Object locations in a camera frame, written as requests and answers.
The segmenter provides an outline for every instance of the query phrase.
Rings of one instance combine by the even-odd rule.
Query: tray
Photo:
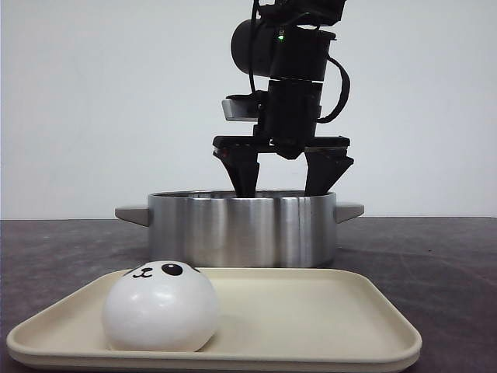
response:
[[[401,371],[421,336],[365,277],[341,270],[200,268],[221,302],[221,325],[200,351],[109,350],[107,274],[19,324],[10,355],[32,368],[87,371]]]

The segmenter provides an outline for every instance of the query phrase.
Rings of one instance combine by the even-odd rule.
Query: white backdrop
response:
[[[220,101],[250,0],[4,0],[2,218],[111,218],[147,193],[231,188]],[[332,55],[349,105],[320,135],[356,160],[332,188],[367,215],[497,215],[497,2],[349,0]],[[264,79],[258,79],[265,88]],[[339,94],[328,67],[324,111]],[[259,188],[302,188],[304,158],[260,157]]]

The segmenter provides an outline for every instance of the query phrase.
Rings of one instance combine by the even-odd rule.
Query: dark table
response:
[[[1,372],[33,372],[7,333],[99,276],[147,258],[146,228],[117,220],[2,221]],[[418,329],[405,372],[497,372],[497,219],[358,218],[330,266],[369,277]]]

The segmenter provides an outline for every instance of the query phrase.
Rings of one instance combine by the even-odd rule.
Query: stainless steel pot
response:
[[[148,206],[120,207],[116,217],[148,227],[152,260],[200,267],[315,267],[335,255],[336,225],[364,212],[334,193],[262,190],[155,193]]]

